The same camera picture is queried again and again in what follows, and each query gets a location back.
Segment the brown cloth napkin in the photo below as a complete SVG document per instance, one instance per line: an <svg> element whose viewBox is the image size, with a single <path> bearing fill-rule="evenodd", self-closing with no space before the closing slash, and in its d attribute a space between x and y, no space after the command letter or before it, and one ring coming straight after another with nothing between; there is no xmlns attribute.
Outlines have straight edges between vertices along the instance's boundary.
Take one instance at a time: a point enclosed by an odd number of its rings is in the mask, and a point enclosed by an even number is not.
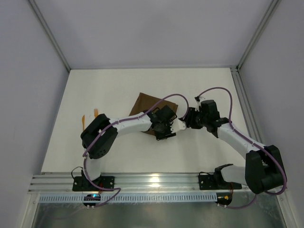
<svg viewBox="0 0 304 228"><path fill-rule="evenodd" d="M161 100L160 98L147 95L144 93L139 93L137 100L135 101L135 104L133 105L129 115L133 116L136 114L144 114L144 113L148 114L150 111L154 110L155 108L161 109L165 105L168 105L175 113L177 112L178 105L176 103L167 100ZM149 129L144 131L144 133L154 136L154 132L150 131Z"/></svg>

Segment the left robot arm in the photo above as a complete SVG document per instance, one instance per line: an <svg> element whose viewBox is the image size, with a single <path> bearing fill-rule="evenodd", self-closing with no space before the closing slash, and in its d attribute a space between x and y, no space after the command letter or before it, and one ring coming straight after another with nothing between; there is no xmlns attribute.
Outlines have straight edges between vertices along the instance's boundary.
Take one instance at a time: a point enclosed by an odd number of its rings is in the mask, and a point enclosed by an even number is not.
<svg viewBox="0 0 304 228"><path fill-rule="evenodd" d="M85 149L83 177L95 181L101 176L101 158L107 155L116 138L136 132L154 132L156 140L176 135L171 129L176 113L168 106L145 110L126 118L109 118L98 115L81 133Z"/></svg>

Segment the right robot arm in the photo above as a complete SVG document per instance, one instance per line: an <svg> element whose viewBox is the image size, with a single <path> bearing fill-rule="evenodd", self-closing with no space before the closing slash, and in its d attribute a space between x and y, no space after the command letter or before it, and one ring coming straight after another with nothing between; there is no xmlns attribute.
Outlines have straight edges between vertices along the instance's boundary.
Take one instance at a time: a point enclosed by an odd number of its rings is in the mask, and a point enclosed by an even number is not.
<svg viewBox="0 0 304 228"><path fill-rule="evenodd" d="M213 179L222 189L230 183L248 186L255 193L271 193L272 189L286 189L287 177L280 150L266 146L244 135L226 117L221 117L214 100L195 98L197 107L191 107L183 119L191 129L206 128L207 132L224 141L237 151L244 159L245 166L225 164L216 167Z"/></svg>

